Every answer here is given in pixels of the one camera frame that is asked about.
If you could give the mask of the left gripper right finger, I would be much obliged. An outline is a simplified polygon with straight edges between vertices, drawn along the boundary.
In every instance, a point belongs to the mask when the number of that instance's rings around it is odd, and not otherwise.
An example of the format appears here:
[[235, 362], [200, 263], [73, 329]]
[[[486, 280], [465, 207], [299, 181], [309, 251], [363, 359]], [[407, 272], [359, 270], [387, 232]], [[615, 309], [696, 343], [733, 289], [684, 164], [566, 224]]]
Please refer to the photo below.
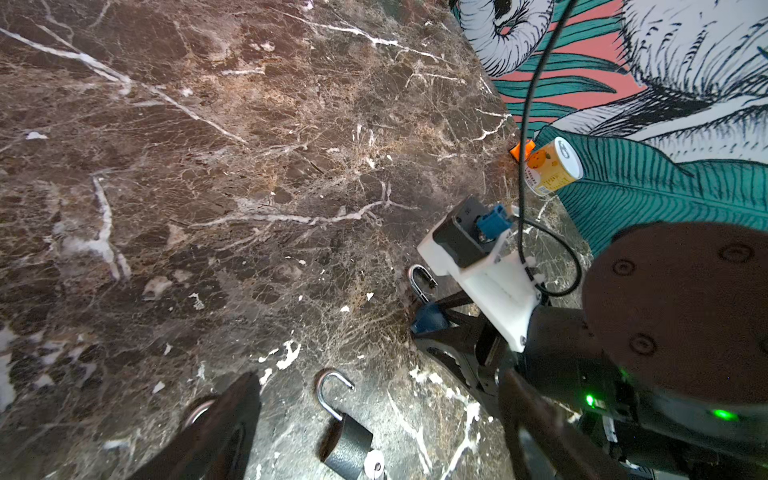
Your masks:
[[625, 479], [620, 464], [604, 454], [561, 412], [514, 370], [500, 375], [499, 419], [512, 470], [517, 479], [532, 479], [520, 433], [527, 432], [554, 472], [563, 479]]

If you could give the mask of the small orange object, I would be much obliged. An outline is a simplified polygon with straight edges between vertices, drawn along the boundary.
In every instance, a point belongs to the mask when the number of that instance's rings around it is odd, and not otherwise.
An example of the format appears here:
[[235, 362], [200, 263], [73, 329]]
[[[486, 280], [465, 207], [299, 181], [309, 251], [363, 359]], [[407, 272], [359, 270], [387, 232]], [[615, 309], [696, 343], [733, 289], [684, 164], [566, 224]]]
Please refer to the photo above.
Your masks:
[[516, 162], [520, 162], [521, 159], [527, 160], [535, 147], [536, 144], [533, 140], [527, 140], [525, 144], [518, 142], [509, 150], [509, 153]]

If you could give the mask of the blue padlock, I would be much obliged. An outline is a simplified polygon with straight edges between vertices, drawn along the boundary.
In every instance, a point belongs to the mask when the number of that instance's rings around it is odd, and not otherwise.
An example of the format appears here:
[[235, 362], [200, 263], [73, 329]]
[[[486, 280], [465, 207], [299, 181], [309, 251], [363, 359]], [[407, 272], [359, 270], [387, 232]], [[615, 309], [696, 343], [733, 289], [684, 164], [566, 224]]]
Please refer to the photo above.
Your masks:
[[207, 395], [192, 401], [181, 416], [179, 430], [183, 431], [200, 419], [217, 401], [217, 395]]
[[417, 309], [410, 330], [414, 335], [432, 333], [444, 330], [450, 327], [450, 323], [444, 318], [436, 302], [432, 300], [420, 287], [417, 278], [424, 280], [429, 289], [435, 290], [438, 283], [430, 271], [420, 264], [414, 264], [409, 267], [407, 277], [411, 290], [421, 301], [421, 306]]

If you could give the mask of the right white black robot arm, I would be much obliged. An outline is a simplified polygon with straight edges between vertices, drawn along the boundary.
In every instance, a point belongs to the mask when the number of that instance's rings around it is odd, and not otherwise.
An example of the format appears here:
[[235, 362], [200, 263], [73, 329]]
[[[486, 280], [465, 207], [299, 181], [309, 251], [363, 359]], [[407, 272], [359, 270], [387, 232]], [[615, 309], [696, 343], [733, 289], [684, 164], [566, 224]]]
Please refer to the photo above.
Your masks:
[[578, 309], [511, 304], [489, 279], [411, 332], [498, 418], [520, 479], [763, 479], [767, 235], [727, 223], [625, 229]]

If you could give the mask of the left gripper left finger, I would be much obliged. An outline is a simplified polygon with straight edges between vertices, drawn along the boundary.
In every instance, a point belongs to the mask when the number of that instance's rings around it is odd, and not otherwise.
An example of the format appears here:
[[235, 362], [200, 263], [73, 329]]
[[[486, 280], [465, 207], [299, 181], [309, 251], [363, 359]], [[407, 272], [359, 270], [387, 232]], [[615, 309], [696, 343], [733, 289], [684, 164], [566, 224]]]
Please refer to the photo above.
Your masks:
[[242, 479], [261, 410], [255, 372], [241, 375], [133, 479]]

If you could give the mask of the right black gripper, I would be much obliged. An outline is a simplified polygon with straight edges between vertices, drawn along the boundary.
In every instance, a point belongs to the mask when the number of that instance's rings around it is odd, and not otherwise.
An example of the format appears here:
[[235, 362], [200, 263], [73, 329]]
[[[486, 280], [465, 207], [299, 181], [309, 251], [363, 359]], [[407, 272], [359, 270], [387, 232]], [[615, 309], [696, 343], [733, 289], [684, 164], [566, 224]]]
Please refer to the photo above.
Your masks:
[[524, 377], [528, 362], [483, 313], [460, 309], [475, 302], [460, 291], [421, 306], [412, 321], [412, 339], [419, 351], [440, 363], [469, 395], [498, 417], [501, 376], [513, 371]]

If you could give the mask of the left black padlock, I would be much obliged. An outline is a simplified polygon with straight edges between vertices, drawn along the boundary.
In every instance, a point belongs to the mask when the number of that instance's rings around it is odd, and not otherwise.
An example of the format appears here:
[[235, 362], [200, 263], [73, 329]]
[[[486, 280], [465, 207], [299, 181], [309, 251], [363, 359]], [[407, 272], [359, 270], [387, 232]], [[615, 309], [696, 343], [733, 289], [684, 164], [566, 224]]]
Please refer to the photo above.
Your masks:
[[315, 396], [320, 407], [333, 419], [327, 440], [321, 449], [320, 459], [342, 479], [385, 479], [385, 457], [372, 448], [373, 433], [345, 412], [335, 409], [324, 395], [328, 380], [336, 379], [349, 390], [355, 385], [336, 369], [325, 369], [315, 382]]

